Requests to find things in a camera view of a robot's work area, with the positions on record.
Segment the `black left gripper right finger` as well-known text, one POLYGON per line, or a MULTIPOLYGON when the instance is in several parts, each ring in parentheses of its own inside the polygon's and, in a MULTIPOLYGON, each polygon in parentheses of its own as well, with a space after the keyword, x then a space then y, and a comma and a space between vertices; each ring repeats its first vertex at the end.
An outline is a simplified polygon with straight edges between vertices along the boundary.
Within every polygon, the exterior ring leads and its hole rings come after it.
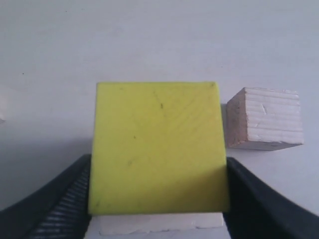
POLYGON ((319 218, 279 194, 233 157, 227 158, 230 210, 223 213, 233 239, 317 239, 319 218))

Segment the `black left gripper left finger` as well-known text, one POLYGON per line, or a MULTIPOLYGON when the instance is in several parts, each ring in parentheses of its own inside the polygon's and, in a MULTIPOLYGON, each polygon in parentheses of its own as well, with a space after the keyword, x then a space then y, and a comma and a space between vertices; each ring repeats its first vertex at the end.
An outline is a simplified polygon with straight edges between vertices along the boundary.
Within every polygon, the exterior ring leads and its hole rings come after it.
POLYGON ((0 213, 2 239, 82 239, 91 221, 91 155, 85 154, 42 188, 0 213))

